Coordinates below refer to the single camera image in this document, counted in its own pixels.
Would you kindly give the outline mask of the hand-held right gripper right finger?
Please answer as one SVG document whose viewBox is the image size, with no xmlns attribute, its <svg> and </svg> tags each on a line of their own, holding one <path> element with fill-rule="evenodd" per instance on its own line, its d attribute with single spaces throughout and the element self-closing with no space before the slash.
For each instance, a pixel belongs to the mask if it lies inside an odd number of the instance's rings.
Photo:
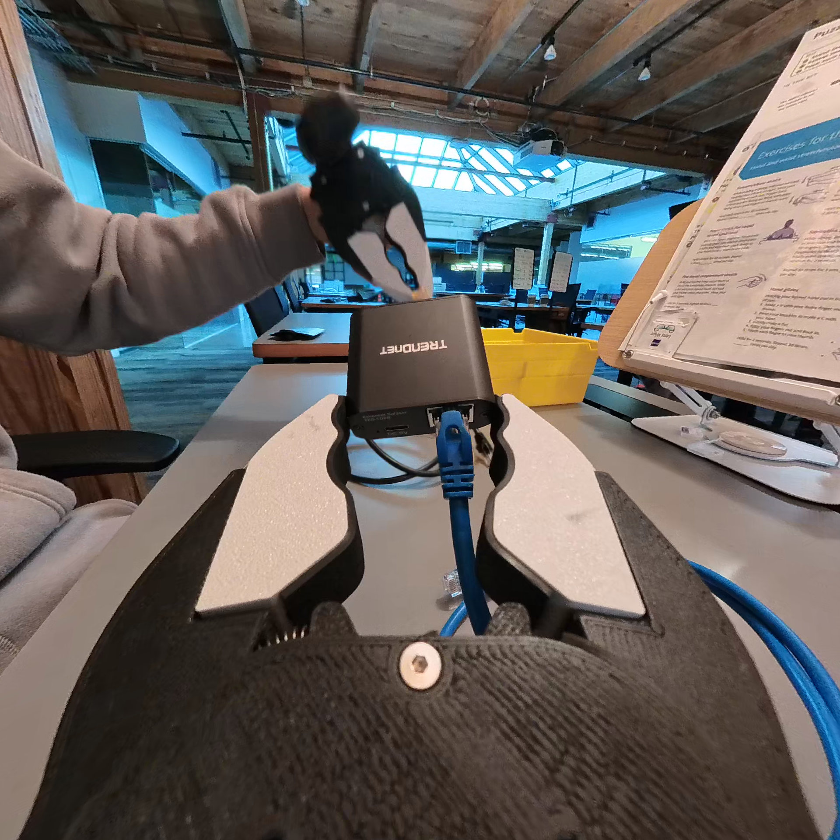
<svg viewBox="0 0 840 840">
<path fill-rule="evenodd" d="M 511 394 L 490 429 L 492 490 L 476 549 L 485 593 L 532 618 L 555 599 L 577 613 L 642 618 L 646 606 L 595 468 Z"/>
</svg>

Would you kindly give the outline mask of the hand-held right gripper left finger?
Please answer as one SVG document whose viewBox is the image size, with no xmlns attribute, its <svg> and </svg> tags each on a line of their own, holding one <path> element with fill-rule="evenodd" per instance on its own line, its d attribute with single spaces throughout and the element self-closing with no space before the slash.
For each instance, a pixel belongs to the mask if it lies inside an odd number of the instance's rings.
<svg viewBox="0 0 840 840">
<path fill-rule="evenodd" d="M 260 610 L 310 617 L 345 602 L 364 576 L 348 488 L 345 399 L 330 394 L 248 462 L 195 604 L 201 617 Z"/>
</svg>

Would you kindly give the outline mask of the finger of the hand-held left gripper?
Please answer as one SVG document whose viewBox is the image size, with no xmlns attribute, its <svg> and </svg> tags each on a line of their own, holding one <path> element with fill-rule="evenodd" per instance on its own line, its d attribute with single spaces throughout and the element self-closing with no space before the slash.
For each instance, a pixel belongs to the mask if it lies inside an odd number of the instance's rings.
<svg viewBox="0 0 840 840">
<path fill-rule="evenodd" d="M 396 302 L 411 301 L 412 290 L 389 260 L 385 245 L 383 219 L 365 220 L 361 230 L 348 237 L 348 246 L 370 276 L 371 284 Z"/>
<path fill-rule="evenodd" d="M 413 299 L 432 299 L 434 276 L 427 242 L 405 203 L 396 204 L 389 211 L 385 234 L 402 254 L 407 275 L 415 282 Z"/>
</svg>

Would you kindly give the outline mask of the black network switch box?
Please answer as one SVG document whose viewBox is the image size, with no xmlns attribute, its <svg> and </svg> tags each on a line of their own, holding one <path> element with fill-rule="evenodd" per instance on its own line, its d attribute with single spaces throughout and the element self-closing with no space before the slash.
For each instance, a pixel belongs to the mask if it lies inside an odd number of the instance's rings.
<svg viewBox="0 0 840 840">
<path fill-rule="evenodd" d="M 476 304 L 456 295 L 354 312 L 345 397 L 351 433 L 365 440 L 433 434 L 450 410 L 471 429 L 497 414 Z"/>
</svg>

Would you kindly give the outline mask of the person's left forearm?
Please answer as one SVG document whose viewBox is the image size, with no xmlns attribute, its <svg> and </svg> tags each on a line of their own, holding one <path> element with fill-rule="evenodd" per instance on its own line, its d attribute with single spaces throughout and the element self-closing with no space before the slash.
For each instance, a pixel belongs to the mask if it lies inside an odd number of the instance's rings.
<svg viewBox="0 0 840 840">
<path fill-rule="evenodd" d="M 243 185 L 179 217 L 78 203 L 1 143 L 1 335 L 67 356 L 153 343 L 322 261 L 300 185 Z"/>
</svg>

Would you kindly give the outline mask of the grey desk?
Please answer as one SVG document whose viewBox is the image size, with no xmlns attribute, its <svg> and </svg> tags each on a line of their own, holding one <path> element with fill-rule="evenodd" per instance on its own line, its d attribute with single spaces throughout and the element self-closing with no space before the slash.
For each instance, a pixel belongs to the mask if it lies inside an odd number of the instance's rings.
<svg viewBox="0 0 840 840">
<path fill-rule="evenodd" d="M 234 469 L 328 394 L 342 364 L 257 365 L 236 384 L 129 520 L 2 674 L 2 838 L 18 838 L 78 676 L 124 596 Z M 765 491 L 586 404 L 544 407 L 689 560 L 754 594 L 838 679 L 838 514 Z M 439 629 L 454 565 L 440 490 L 352 489 L 364 579 L 347 601 L 365 635 Z"/>
</svg>

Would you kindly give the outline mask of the person's left hand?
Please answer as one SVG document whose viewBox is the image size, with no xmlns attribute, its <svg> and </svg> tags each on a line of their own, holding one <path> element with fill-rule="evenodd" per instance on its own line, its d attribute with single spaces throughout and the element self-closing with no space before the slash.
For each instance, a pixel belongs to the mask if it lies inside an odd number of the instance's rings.
<svg viewBox="0 0 840 840">
<path fill-rule="evenodd" d="M 299 203 L 303 213 L 308 221 L 312 236 L 316 239 L 319 246 L 324 249 L 329 238 L 322 226 L 322 211 L 316 201 L 311 195 L 311 188 L 308 186 L 300 186 L 298 189 Z"/>
</svg>

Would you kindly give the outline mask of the background wooden table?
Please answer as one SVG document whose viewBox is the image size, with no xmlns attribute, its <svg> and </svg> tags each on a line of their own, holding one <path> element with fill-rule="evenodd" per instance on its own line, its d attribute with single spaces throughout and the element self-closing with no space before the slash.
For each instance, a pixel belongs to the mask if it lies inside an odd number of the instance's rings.
<svg viewBox="0 0 840 840">
<path fill-rule="evenodd" d="M 345 362 L 349 357 L 349 313 L 291 313 L 262 333 L 252 343 L 259 361 Z"/>
</svg>

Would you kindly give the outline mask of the black office chair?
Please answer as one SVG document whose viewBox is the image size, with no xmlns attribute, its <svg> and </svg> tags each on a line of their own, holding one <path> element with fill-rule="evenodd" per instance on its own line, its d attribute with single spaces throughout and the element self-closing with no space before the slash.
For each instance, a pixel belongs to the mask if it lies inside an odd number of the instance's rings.
<svg viewBox="0 0 840 840">
<path fill-rule="evenodd" d="M 274 332 L 275 325 L 291 313 L 283 287 L 271 287 L 244 304 L 257 337 Z"/>
</svg>

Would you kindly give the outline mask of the yellow plastic bin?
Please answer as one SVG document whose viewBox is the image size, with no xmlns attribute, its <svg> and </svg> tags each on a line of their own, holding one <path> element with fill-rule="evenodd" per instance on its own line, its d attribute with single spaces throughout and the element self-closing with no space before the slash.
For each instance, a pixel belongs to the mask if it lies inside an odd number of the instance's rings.
<svg viewBox="0 0 840 840">
<path fill-rule="evenodd" d="M 599 359 L 597 342 L 524 329 L 482 329 L 493 391 L 530 407 L 581 403 Z"/>
</svg>

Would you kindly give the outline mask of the ceiling projector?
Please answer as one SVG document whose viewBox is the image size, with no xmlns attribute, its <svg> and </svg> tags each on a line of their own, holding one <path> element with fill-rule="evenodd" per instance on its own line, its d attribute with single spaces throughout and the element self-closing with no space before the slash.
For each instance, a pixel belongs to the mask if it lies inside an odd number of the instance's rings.
<svg viewBox="0 0 840 840">
<path fill-rule="evenodd" d="M 524 135 L 524 142 L 513 154 L 514 165 L 525 168 L 547 167 L 551 161 L 561 159 L 567 151 L 566 144 L 552 129 L 535 128 Z"/>
</svg>

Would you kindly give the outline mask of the small white card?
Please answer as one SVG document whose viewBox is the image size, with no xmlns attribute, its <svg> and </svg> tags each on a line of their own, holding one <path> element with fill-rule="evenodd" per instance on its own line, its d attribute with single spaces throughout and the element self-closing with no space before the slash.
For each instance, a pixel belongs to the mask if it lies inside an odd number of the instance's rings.
<svg viewBox="0 0 840 840">
<path fill-rule="evenodd" d="M 669 309 L 652 313 L 633 334 L 628 349 L 633 354 L 673 358 L 698 321 L 691 309 Z"/>
</svg>

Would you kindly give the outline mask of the person's grey hoodie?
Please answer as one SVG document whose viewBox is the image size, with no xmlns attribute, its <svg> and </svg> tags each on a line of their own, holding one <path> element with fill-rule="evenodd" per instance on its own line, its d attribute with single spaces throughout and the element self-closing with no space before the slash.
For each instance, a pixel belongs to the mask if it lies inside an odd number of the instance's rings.
<svg viewBox="0 0 840 840">
<path fill-rule="evenodd" d="M 137 506 L 79 505 L 72 489 L 23 471 L 1 430 L 1 670 L 11 665 Z"/>
</svg>

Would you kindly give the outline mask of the wooden book stand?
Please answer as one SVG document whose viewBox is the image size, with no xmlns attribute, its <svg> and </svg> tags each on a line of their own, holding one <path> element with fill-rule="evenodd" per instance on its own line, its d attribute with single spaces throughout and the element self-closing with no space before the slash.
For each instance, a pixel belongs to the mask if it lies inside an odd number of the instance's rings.
<svg viewBox="0 0 840 840">
<path fill-rule="evenodd" d="M 685 415 L 636 418 L 632 421 L 636 428 L 791 499 L 838 511 L 837 384 L 678 360 L 654 350 L 630 348 L 637 326 L 645 324 L 665 303 L 659 286 L 700 206 L 701 201 L 696 201 L 682 209 L 658 237 L 603 329 L 601 359 L 622 372 L 661 380 L 689 409 Z M 804 444 L 726 417 L 714 420 L 712 405 L 702 396 L 706 392 L 812 420 L 819 433 L 827 433 L 833 448 Z M 725 432 L 769 440 L 784 452 L 768 458 L 763 451 L 720 446 L 715 442 L 719 432 L 714 423 L 721 424 Z"/>
</svg>

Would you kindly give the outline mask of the printed paper sheet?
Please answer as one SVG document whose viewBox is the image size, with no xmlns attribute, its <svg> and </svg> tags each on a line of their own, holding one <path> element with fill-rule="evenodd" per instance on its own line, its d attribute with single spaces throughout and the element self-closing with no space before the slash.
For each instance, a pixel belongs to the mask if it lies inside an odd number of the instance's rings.
<svg viewBox="0 0 840 840">
<path fill-rule="evenodd" d="M 680 248 L 677 359 L 838 383 L 838 82 L 836 20 L 803 37 Z"/>
</svg>

